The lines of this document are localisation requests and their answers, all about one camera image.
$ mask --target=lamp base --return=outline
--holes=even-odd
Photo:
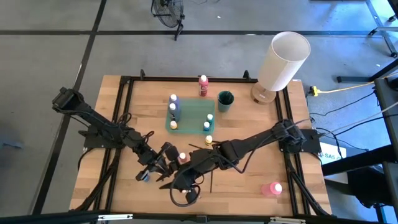
[[[267,103],[274,101],[276,97],[276,92],[266,90],[260,85],[260,83],[256,83],[251,88],[250,96],[254,100],[254,102],[261,105],[265,105]]]

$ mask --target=red bottle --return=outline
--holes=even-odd
[[[207,79],[206,75],[202,75],[199,78],[199,95],[200,96],[206,96],[208,85],[209,85],[209,80]]]

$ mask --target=yellow cable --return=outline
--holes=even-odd
[[[393,76],[393,75],[398,75],[398,72],[395,72],[395,73],[390,74],[390,75],[388,75],[388,76],[386,76],[386,77],[383,77],[383,78],[388,78],[388,77],[391,77],[391,76]],[[357,87],[362,87],[362,86],[370,85],[370,84],[372,84],[372,83],[374,83],[374,82],[368,82],[368,83],[365,83],[365,84],[362,84],[362,85],[356,85],[356,86],[351,86],[351,87],[342,88],[342,89],[338,89],[338,90],[330,90],[330,91],[321,91],[321,90],[318,89],[318,93],[334,93],[334,92],[337,92],[337,91],[350,90],[350,89],[353,89],[353,88],[357,88]]]

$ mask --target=white lamp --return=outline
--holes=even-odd
[[[276,91],[282,90],[310,55],[308,40],[295,32],[277,34],[259,72],[258,82],[251,90],[256,103],[266,104],[274,100]]]

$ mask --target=pink bottle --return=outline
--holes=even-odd
[[[209,85],[209,79],[207,79],[206,75],[202,75],[199,78],[199,95],[200,96],[206,96],[208,85]]]
[[[282,193],[282,186],[278,182],[273,182],[271,184],[264,184],[261,187],[261,193],[264,196],[279,195],[280,193]]]

